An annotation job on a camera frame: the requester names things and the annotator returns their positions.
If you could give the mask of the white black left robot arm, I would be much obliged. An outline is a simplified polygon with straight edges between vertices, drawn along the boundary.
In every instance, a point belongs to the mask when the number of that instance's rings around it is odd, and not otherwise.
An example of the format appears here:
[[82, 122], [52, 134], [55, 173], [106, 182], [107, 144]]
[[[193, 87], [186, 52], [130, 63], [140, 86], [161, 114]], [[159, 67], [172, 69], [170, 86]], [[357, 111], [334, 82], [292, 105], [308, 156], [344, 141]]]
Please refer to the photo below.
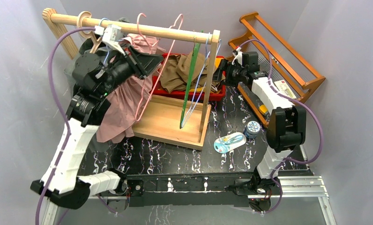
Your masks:
[[79, 166], [110, 107], [107, 96], [128, 78], [147, 78], [163, 61], [163, 56], [139, 52], [130, 44], [120, 51], [110, 51], [110, 56], [108, 64], [89, 52], [75, 61], [72, 72], [75, 93], [65, 111], [61, 141], [45, 175], [30, 186], [32, 191], [63, 208], [76, 210], [90, 196], [109, 190], [122, 195], [128, 188], [126, 175], [115, 169], [78, 176]]

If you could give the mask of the green plastic hanger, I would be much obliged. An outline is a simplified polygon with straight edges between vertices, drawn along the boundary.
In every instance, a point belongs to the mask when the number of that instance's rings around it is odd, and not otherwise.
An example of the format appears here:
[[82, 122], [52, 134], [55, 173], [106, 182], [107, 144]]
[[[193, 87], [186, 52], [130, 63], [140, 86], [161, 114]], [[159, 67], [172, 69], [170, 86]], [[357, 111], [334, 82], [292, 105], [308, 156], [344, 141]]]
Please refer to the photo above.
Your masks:
[[189, 109], [186, 112], [189, 91], [190, 91], [191, 85], [192, 85], [192, 78], [193, 78], [193, 75], [194, 75], [194, 71], [195, 71], [195, 67], [196, 67], [196, 62], [197, 62], [197, 59], [198, 59], [198, 56], [199, 56], [200, 46], [201, 46], [200, 43], [194, 44], [194, 47], [193, 47], [193, 50], [192, 50], [192, 57], [191, 57], [191, 61], [190, 61], [188, 79], [187, 79], [187, 83], [186, 83], [186, 92], [185, 92], [185, 95], [184, 95], [183, 106], [182, 106], [182, 111], [181, 111], [181, 118], [180, 118], [180, 124], [179, 124], [179, 128], [180, 129], [184, 128], [184, 126], [186, 125], [186, 123], [188, 122], [188, 120], [190, 119], [190, 117], [192, 116], [192, 113], [194, 112], [194, 110], [195, 110], [195, 108], [197, 106], [197, 103], [198, 103], [198, 101], [199, 101], [199, 99], [200, 99], [200, 97], [202, 95], [202, 92], [201, 92], [199, 94], [199, 96], [197, 97], [197, 99], [194, 100], [195, 94], [196, 94], [196, 90], [198, 88], [198, 84], [199, 84], [199, 81], [200, 81], [201, 74], [202, 74], [202, 72], [203, 72], [203, 70], [204, 70], [204, 68], [206, 66], [206, 61], [207, 61], [207, 57], [206, 56], [204, 56], [204, 62], [203, 62], [203, 65], [201, 66], [199, 75], [197, 76], [197, 81], [196, 81], [195, 89], [193, 91], [192, 100], [191, 100]]

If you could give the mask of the pink wire hanger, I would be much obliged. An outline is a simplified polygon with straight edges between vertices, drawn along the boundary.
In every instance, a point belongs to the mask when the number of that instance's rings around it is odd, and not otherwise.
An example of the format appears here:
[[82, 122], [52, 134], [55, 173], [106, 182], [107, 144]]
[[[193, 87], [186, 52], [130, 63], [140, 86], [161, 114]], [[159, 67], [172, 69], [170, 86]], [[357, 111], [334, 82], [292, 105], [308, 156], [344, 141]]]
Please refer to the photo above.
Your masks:
[[[157, 43], [160, 41], [160, 38], [159, 38], [158, 41], [156, 41], [156, 42], [155, 42], [154, 44], [152, 44], [152, 45], [149, 43], [149, 41], [147, 41], [146, 36], [142, 34], [141, 29], [140, 29], [140, 27], [139, 27], [139, 26], [140, 26], [139, 20], [140, 20], [141, 15], [144, 16], [144, 17], [146, 17], [146, 15], [145, 15], [144, 13], [139, 13], [139, 15], [137, 16], [137, 23], [136, 23], [136, 24], [137, 24], [137, 31], [138, 31], [139, 35], [140, 35], [140, 36], [141, 36], [141, 37], [142, 37], [142, 38], [143, 38], [143, 39], [148, 43], [148, 46], [149, 46], [149, 53], [151, 53], [152, 47], [157, 45]], [[183, 23], [183, 19], [184, 19], [183, 14], [179, 14], [179, 16], [178, 16], [177, 19], [175, 20], [174, 24], [173, 24], [172, 26], [170, 26], [169, 29], [174, 28], [174, 27], [176, 26], [178, 20], [180, 20], [180, 24], [179, 24], [179, 27], [178, 27], [178, 30], [180, 31], [180, 28], [181, 28], [182, 23]], [[174, 46], [174, 43], [175, 43], [175, 40], [173, 40], [173, 43], [172, 43], [172, 45], [171, 45], [171, 47], [170, 47], [169, 52], [172, 50], [172, 48], [173, 48], [173, 46]], [[136, 121], [136, 122], [139, 122], [139, 121], [141, 120], [142, 115], [143, 115], [143, 113], [144, 113], [144, 111], [145, 111], [145, 109], [146, 109], [146, 107], [147, 107], [147, 104], [148, 104], [148, 102], [151, 100], [152, 95], [153, 95], [153, 93], [150, 93], [150, 94], [149, 94], [148, 98], [146, 99], [147, 101], [145, 102], [145, 106], [143, 107], [143, 109], [142, 109], [141, 112], [140, 112], [140, 107], [141, 107], [142, 102], [143, 102], [143, 100], [144, 100], [145, 91], [148, 91], [148, 89], [146, 89], [145, 82], [146, 82], [147, 78], [150, 78], [149, 76], [152, 75], [152, 74], [154, 73], [154, 71], [156, 71], [156, 70], [158, 69], [158, 66], [161, 65], [161, 61], [163, 61], [163, 57], [162, 57], [161, 55], [149, 54], [149, 55], [147, 56], [147, 58], [150, 58], [150, 59], [147, 61], [148, 64], [145, 65], [145, 66], [143, 65], [142, 67], [143, 67], [143, 69], [146, 70], [146, 72], [147, 72], [148, 75], [146, 76], [146, 78], [144, 79], [144, 81], [143, 81], [143, 83], [142, 83], [141, 99], [140, 99], [140, 101], [139, 101], [139, 104], [138, 104], [138, 106], [137, 106], [136, 113], [135, 113], [135, 121]]]

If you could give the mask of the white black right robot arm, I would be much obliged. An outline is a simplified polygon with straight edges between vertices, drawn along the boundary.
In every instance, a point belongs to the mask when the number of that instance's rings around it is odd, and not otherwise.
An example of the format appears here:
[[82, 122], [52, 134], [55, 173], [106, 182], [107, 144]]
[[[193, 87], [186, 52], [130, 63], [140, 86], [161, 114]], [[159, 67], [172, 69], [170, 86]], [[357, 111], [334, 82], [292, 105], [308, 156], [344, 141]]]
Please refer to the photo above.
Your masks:
[[257, 52], [233, 53], [233, 60], [221, 59], [213, 76], [218, 78], [224, 75], [222, 84], [226, 86], [251, 87], [251, 92], [266, 106], [269, 111], [266, 130], [268, 147], [251, 179], [235, 180], [227, 189], [235, 193], [246, 190], [264, 194], [271, 187], [278, 185], [280, 166], [295, 148], [305, 141], [306, 109], [283, 97], [273, 85], [270, 73], [260, 71]]

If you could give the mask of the pink garment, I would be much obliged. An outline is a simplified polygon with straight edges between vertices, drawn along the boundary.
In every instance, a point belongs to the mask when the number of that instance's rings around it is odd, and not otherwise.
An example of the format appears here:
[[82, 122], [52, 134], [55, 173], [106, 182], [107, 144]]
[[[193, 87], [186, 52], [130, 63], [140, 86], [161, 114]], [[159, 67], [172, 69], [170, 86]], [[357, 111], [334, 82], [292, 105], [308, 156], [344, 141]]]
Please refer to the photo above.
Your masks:
[[119, 143], [125, 137], [134, 136], [136, 113], [141, 113], [153, 86], [154, 70], [146, 79], [131, 76], [106, 98], [110, 103], [103, 121], [96, 132], [97, 141]]

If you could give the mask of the brown garment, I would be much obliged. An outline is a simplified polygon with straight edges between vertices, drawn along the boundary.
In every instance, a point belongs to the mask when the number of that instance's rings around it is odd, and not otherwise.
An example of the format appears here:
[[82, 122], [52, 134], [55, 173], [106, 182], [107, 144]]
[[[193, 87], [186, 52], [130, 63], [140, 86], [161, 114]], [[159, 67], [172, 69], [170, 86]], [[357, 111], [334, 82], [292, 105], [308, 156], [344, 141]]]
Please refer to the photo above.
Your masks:
[[[160, 77], [161, 86], [168, 93], [171, 93], [173, 91], [186, 90], [191, 57], [192, 53], [189, 53], [188, 55], [172, 54], [169, 56], [164, 67], [164, 71], [162, 72], [162, 75]], [[198, 88], [201, 88], [206, 83], [208, 74], [208, 61], [209, 58], [207, 58], [206, 66], [201, 74]], [[194, 75], [192, 78], [191, 90], [194, 90], [195, 88], [197, 76], [199, 75], [203, 62], [204, 55], [199, 53]]]

